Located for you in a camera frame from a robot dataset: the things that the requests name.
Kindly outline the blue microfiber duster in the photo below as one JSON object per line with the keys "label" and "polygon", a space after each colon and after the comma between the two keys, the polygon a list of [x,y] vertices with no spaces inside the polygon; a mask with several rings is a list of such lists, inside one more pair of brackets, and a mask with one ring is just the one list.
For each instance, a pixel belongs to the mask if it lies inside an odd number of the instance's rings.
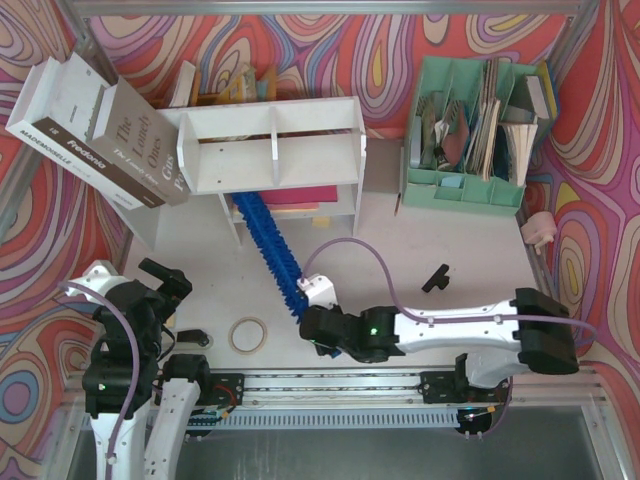
{"label": "blue microfiber duster", "polygon": [[336,307],[338,301],[333,283],[319,274],[304,276],[260,195],[244,192],[232,193],[231,197],[297,324],[302,326],[310,305],[329,310]]}

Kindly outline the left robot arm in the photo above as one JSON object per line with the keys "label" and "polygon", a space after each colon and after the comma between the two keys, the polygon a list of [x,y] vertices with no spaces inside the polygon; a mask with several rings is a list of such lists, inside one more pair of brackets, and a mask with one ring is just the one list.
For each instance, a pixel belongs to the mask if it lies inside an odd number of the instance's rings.
{"label": "left robot arm", "polygon": [[149,258],[139,267],[160,286],[96,261],[68,290],[95,304],[93,318],[104,328],[82,378],[99,479],[175,478],[188,420],[212,385],[205,356],[161,346],[191,282]]}

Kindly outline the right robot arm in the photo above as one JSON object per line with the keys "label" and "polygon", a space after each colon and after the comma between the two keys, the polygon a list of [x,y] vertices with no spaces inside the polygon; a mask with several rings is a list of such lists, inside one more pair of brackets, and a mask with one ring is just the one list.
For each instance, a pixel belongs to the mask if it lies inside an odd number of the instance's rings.
{"label": "right robot arm", "polygon": [[579,370],[568,309],[533,288],[477,308],[401,311],[377,306],[358,315],[313,305],[299,335],[318,354],[345,353],[360,363],[436,348],[456,348],[467,385],[489,390],[514,375],[571,375]]}

